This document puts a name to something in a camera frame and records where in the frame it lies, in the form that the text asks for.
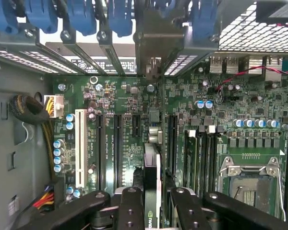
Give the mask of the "short black expansion slot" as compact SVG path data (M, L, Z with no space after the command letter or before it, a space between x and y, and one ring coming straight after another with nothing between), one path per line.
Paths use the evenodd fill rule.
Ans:
M141 136L141 116L140 115L132 116L132 136L133 137Z

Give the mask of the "blue card retention latch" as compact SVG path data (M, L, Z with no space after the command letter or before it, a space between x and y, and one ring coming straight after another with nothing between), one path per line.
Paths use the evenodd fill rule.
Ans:
M215 32L217 7L217 0L192 0L191 23L193 42L217 41L218 35Z
M46 34L56 33L58 17L52 0L24 0L29 22Z
M96 18L92 0L67 0L71 26L83 36L96 33Z
M0 0L0 32L7 34L19 33L19 24L9 0Z
M118 37L132 34L132 0L108 1L109 27Z

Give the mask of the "white expansion slot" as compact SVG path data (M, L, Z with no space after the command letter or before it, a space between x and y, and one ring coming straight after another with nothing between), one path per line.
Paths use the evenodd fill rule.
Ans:
M87 184L88 144L87 110L75 110L75 185L85 188Z

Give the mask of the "silver USB port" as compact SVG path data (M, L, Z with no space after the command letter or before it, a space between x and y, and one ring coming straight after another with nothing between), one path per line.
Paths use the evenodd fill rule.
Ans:
M210 62L209 64L210 73L215 73L215 74L223 73L223 65L224 65L223 57L210 56L209 62Z
M237 57L226 58L226 73L235 74L239 71L239 59Z

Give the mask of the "CPU socket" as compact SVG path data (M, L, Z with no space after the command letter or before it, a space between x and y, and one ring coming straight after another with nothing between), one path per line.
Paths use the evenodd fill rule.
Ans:
M277 176L281 168L276 157L267 163L235 163L227 156L218 173L217 191L282 219Z

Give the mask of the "dark grey PC case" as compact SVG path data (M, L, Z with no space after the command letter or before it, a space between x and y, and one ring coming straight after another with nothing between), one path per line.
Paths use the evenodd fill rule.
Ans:
M83 36L70 23L67 0L52 0L58 30L33 26L24 0L9 0L19 33L0 32L0 230L17 230L70 202L54 170L54 121L44 95L55 95L56 77L144 77L137 73L136 13L145 7L183 8L184 40L172 77L210 56L288 57L288 0L217 0L216 42L193 42L192 0L132 0L132 34L109 27L108 1L92 0L96 33Z

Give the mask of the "green motherboard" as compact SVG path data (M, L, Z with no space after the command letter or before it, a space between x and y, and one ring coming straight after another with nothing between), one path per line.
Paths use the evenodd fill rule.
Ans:
M178 116L176 173L173 187L198 196L218 192L225 157L235 163L279 161L288 222L288 57L243 57L239 71L209 72L209 60L181 77L166 77L166 111ZM144 169L148 140L147 107L154 95L144 77L74 76L54 79L64 97L63 118L54 121L54 170L67 202L96 191L96 116L105 119L105 192L115 195L133 185L133 172ZM85 188L75 185L75 110L87 110L88 167ZM123 118L122 187L114 188L114 115ZM132 136L132 116L141 116L141 136Z

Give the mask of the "long black expansion slot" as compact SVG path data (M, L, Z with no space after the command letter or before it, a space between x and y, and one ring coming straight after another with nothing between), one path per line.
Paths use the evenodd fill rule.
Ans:
M173 176L176 173L176 155L177 155L177 128L178 117L176 115L168 116L168 148L167 148L167 165L168 170Z
M123 118L114 115L114 188L122 187Z
M96 116L96 186L105 190L105 119L104 115Z

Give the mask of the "white power connector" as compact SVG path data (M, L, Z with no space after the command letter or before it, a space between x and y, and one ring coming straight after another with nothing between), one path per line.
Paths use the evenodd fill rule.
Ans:
M64 97L62 95L44 95L44 106L50 118L63 118Z

